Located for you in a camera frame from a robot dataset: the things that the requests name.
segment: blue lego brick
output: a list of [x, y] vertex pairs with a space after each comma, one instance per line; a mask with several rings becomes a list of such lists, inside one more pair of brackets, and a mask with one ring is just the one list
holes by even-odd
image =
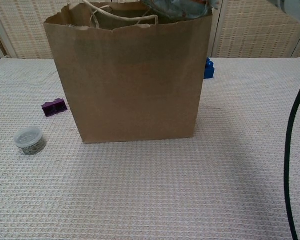
[[215, 74], [214, 63], [210, 61], [210, 58], [206, 58], [204, 79], [212, 79]]

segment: small plastic container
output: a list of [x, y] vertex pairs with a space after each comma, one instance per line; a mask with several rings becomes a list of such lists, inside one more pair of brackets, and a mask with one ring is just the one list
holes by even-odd
[[13, 140], [24, 155], [37, 154], [47, 145], [42, 131], [34, 126], [18, 131]]

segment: paper bag handle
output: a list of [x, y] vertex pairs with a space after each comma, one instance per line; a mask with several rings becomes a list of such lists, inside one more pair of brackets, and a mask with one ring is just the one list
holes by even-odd
[[159, 23], [159, 17], [157, 15], [150, 15], [150, 16], [141, 16], [141, 17], [123, 17], [123, 16], [116, 16], [116, 15], [113, 15], [107, 11], [104, 11], [102, 10], [101, 8], [99, 7], [96, 7], [94, 5], [92, 5], [89, 1], [87, 0], [82, 0], [87, 6], [89, 6], [90, 8], [94, 9], [94, 10], [97, 10], [99, 13], [105, 15], [105, 16], [108, 16], [110, 18], [113, 18], [113, 19], [117, 19], [117, 20], [121, 20], [121, 21], [127, 21], [127, 22], [136, 22], [138, 21], [138, 23], [140, 21], [143, 21], [143, 20], [152, 20], [152, 19], [155, 19], [155, 25], [157, 25]]

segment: brown paper bag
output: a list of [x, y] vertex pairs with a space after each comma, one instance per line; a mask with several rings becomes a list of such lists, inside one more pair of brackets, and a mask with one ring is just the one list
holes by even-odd
[[[101, 7], [105, 3], [94, 3]], [[140, 2], [111, 3], [140, 17]], [[68, 5], [44, 23], [62, 86], [84, 143], [188, 138], [194, 134], [212, 15], [126, 22]]]

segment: white textured tablecloth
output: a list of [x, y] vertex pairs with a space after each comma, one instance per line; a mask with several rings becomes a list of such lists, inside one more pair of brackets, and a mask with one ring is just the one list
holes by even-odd
[[[284, 143], [300, 58], [214, 59], [195, 137], [83, 144], [53, 60], [0, 60], [0, 240], [291, 239]], [[46, 148], [21, 155], [14, 134], [38, 126]], [[291, 154], [300, 239], [300, 109]]]

